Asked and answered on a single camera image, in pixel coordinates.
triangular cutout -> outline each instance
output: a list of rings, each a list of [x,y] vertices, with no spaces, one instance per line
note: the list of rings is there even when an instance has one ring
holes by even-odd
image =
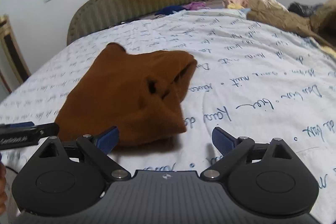
[[[290,160],[292,157],[284,149],[282,145],[277,145],[274,150],[273,158],[287,159]]]
[[[50,143],[41,153],[40,158],[49,158],[58,156],[58,151],[54,143]]]

brown fabric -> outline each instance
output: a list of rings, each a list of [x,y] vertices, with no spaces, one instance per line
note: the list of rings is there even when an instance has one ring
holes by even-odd
[[[294,32],[302,37],[313,37],[321,45],[336,49],[336,0],[330,0],[310,18],[301,17],[284,10],[251,10],[248,20],[272,25],[287,32]]]
[[[180,108],[196,60],[183,51],[129,55],[110,43],[70,92],[55,122],[62,141],[119,129],[121,146],[186,131]]]

human hand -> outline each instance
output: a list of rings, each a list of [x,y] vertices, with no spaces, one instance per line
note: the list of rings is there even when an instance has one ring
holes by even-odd
[[[0,215],[6,211],[5,202],[7,200],[7,194],[5,193],[6,188],[6,167],[0,163]]]

purple cloth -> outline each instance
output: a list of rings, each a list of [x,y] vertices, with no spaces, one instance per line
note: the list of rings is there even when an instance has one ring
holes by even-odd
[[[204,1],[193,1],[187,5],[183,5],[187,10],[199,10],[199,9],[209,9]]]

bed sheet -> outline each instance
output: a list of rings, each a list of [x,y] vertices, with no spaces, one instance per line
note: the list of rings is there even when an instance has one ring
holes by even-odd
[[[69,92],[109,42],[130,54],[184,50],[198,64],[181,104],[187,132],[110,156],[132,174],[196,170],[221,158],[211,132],[219,126],[256,142],[283,138],[320,186],[312,214],[336,219],[336,63],[312,38],[248,21],[238,10],[182,11],[80,38],[52,58],[0,105],[0,122],[53,122]],[[3,151],[20,170],[36,147]]]

